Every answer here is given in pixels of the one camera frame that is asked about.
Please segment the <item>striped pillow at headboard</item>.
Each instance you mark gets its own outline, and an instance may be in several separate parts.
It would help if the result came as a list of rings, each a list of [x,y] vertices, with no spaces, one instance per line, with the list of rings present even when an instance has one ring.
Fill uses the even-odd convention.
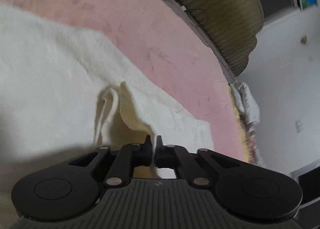
[[[179,0],[162,0],[168,7],[170,7],[175,14],[177,14],[182,20],[193,30],[193,32],[199,37],[199,39],[209,47],[218,59],[222,72],[225,75],[229,83],[235,81],[235,75],[233,74],[229,64],[222,57],[217,46],[214,44],[212,39],[204,31],[199,22],[197,22],[187,8],[181,4]]]

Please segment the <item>olive green padded headboard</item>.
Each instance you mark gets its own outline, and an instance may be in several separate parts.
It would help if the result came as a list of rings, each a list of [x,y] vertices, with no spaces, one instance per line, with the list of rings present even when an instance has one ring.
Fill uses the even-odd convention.
[[[256,35],[264,25],[260,0],[179,0],[200,23],[239,76],[257,45]]]

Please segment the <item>pink floral bed blanket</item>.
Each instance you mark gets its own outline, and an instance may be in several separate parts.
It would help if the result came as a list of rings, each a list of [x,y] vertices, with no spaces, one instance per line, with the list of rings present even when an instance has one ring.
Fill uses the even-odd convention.
[[[210,123],[214,149],[246,161],[228,82],[213,51],[162,0],[1,0],[103,32],[155,85]]]

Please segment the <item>white crumpled cloth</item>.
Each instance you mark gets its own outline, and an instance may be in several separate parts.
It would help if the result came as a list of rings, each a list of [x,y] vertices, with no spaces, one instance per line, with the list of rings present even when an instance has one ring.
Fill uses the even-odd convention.
[[[247,125],[260,123],[260,108],[253,97],[248,84],[235,81],[229,84],[234,104]]]

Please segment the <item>white textured pants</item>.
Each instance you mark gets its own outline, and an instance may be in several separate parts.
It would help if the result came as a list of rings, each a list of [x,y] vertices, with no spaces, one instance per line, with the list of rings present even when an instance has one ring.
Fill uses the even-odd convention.
[[[161,135],[213,149],[208,122],[152,83],[102,33],[1,6],[1,228],[14,184],[98,146]]]

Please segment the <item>yellow patterned bedsheet edge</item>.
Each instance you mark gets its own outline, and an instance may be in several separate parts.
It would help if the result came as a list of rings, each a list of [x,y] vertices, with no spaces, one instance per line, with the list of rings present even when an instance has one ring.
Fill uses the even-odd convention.
[[[234,99],[232,97],[232,103],[233,103],[233,108],[235,111],[235,117],[236,117],[236,122],[237,122],[237,127],[240,133],[240,138],[241,138],[241,144],[244,148],[245,152],[245,161],[249,164],[260,166],[265,168],[265,162],[263,160],[263,157],[260,154],[258,145],[257,145],[257,136],[256,136],[256,126],[257,125],[247,125],[244,123],[244,120],[240,113],[238,112],[238,109],[236,108],[234,104]]]

